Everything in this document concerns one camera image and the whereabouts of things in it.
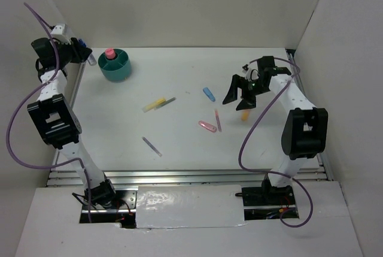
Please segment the clear glue bottle blue cap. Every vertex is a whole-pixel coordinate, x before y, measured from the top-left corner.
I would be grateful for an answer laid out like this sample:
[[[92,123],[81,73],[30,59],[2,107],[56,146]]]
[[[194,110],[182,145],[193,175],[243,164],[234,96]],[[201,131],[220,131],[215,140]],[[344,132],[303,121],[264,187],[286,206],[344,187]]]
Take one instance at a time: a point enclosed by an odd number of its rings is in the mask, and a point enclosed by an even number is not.
[[[79,39],[79,43],[83,47],[87,47],[86,43],[82,39]],[[89,63],[90,66],[95,66],[97,64],[97,61],[96,61],[93,53],[89,54],[89,57],[87,58],[87,62]]]

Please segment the orange highlighter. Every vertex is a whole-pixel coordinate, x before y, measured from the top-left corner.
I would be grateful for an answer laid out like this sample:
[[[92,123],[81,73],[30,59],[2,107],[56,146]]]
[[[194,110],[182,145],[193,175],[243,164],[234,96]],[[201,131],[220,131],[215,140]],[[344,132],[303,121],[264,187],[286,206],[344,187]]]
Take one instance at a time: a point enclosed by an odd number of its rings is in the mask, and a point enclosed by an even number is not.
[[[251,112],[251,110],[244,110],[244,111],[242,112],[241,120],[242,120],[243,122],[245,122],[245,121],[248,120],[248,118],[249,118],[249,116],[250,116],[250,112]]]

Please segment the yellow highlighter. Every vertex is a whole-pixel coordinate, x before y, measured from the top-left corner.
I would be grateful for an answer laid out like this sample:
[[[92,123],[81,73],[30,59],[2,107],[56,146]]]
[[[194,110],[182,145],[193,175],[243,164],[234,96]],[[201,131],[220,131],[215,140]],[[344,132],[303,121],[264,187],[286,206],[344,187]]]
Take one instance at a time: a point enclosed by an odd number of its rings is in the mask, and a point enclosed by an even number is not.
[[[166,101],[165,98],[160,98],[160,99],[158,99],[158,100],[156,100],[156,101],[154,101],[154,102],[144,106],[142,108],[142,110],[143,110],[144,113],[146,113],[146,112],[148,112],[148,111],[158,107],[159,105],[163,104],[165,101]]]

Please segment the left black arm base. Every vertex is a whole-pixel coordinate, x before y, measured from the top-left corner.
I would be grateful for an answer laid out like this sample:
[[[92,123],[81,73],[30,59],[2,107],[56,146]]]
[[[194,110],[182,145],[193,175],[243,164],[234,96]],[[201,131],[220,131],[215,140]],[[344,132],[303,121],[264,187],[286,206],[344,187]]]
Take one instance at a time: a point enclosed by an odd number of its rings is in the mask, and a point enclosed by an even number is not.
[[[136,228],[136,190],[116,190],[103,184],[84,193],[72,193],[81,204],[80,223],[116,223],[122,228]]]

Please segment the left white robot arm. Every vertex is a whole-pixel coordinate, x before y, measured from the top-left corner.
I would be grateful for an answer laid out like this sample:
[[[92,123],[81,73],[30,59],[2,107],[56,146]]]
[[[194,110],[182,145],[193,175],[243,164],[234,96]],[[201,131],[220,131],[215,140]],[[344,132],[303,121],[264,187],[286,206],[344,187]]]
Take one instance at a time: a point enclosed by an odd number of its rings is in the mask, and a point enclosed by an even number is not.
[[[93,162],[81,140],[82,128],[64,97],[67,64],[81,64],[92,50],[76,38],[63,43],[57,38],[39,38],[31,43],[38,55],[35,67],[44,87],[28,113],[42,140],[61,152],[72,164],[84,185],[84,199],[91,206],[112,208],[118,193],[111,181]]]

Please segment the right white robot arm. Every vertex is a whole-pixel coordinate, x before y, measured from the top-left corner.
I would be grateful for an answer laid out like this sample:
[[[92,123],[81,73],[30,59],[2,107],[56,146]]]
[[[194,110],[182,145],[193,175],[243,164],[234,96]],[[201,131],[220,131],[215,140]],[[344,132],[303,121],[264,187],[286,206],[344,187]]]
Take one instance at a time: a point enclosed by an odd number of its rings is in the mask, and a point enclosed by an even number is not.
[[[240,100],[236,110],[250,110],[257,105],[257,96],[272,92],[271,104],[279,101],[287,113],[281,134],[281,148],[285,158],[266,173],[269,185],[261,190],[262,200],[275,204],[282,190],[310,159],[326,147],[328,112],[314,105],[297,86],[294,78],[300,70],[292,62],[278,67],[279,58],[263,56],[245,64],[244,75],[233,75],[223,104]]]

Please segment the blue highlighter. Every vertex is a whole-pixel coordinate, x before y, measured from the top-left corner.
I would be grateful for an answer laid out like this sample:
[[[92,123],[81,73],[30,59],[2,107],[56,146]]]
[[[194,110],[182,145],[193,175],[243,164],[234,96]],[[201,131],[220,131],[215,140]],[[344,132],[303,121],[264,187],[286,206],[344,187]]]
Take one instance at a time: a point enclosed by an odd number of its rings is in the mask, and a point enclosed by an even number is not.
[[[215,96],[212,94],[208,87],[203,88],[203,93],[209,98],[210,101],[215,102]]]

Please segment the pink purple pen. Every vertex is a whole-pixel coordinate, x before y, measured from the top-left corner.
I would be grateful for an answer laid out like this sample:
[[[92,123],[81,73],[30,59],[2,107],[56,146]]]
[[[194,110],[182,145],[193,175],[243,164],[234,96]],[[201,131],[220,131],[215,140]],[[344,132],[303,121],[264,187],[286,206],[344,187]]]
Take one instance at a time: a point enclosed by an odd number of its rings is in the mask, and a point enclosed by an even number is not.
[[[215,119],[216,119],[216,122],[217,122],[217,129],[218,129],[219,132],[222,132],[218,110],[215,109],[214,113],[215,113]]]

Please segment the teal round compartment container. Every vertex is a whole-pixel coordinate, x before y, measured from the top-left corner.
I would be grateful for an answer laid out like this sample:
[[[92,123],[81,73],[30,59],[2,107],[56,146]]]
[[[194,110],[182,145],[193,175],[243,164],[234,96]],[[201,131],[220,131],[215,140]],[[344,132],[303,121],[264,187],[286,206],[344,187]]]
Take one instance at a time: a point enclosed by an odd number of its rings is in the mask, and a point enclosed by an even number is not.
[[[121,82],[132,73],[129,55],[122,49],[114,49],[117,56],[113,60],[105,57],[105,51],[98,58],[98,66],[104,77],[111,82]]]

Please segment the pink clear highlighter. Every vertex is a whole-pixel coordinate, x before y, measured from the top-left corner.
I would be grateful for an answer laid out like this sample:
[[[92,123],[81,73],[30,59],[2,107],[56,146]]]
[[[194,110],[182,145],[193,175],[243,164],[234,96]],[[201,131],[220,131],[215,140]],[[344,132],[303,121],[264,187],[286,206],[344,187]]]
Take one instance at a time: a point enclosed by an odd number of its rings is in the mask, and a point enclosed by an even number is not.
[[[204,122],[204,121],[200,120],[200,121],[198,122],[198,124],[199,124],[201,127],[203,127],[204,129],[206,129],[206,130],[208,130],[208,131],[210,131],[210,132],[216,132],[216,131],[217,131],[217,127],[214,126],[214,125],[212,125],[212,124],[210,124],[210,123],[208,123],[208,122]]]

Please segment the green grey pen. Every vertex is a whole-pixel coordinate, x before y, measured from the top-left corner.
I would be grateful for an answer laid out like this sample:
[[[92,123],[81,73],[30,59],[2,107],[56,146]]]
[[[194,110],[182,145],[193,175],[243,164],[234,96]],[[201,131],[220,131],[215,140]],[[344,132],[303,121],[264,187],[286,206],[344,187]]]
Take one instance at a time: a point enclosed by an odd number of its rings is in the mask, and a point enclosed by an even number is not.
[[[154,108],[154,110],[158,110],[158,109],[160,109],[160,108],[162,108],[162,107],[164,107],[164,106],[174,102],[175,100],[176,100],[176,97],[170,98],[169,100],[166,100],[166,101],[160,103],[158,106],[156,106]]]

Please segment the purple grey pen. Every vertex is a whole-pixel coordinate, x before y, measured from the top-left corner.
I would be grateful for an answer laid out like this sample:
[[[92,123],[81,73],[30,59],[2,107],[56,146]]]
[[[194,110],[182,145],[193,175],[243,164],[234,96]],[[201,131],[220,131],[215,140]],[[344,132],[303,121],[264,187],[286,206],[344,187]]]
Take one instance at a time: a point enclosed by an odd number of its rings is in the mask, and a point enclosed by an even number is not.
[[[162,154],[159,152],[159,150],[145,137],[142,137],[142,140],[158,155],[162,156]]]

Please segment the aluminium front rail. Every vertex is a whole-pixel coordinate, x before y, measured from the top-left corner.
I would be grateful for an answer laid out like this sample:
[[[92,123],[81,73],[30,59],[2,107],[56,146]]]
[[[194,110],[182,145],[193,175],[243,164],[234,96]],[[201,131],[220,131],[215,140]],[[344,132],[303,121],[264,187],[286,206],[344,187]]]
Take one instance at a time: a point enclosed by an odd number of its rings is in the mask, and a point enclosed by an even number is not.
[[[250,173],[243,170],[208,170],[208,171],[106,171],[105,175],[117,186],[130,185],[190,185],[211,183],[251,183],[261,182],[262,173]],[[324,167],[301,170],[298,180],[327,180]],[[47,180],[47,187],[80,186],[83,182],[74,171],[52,171]]]

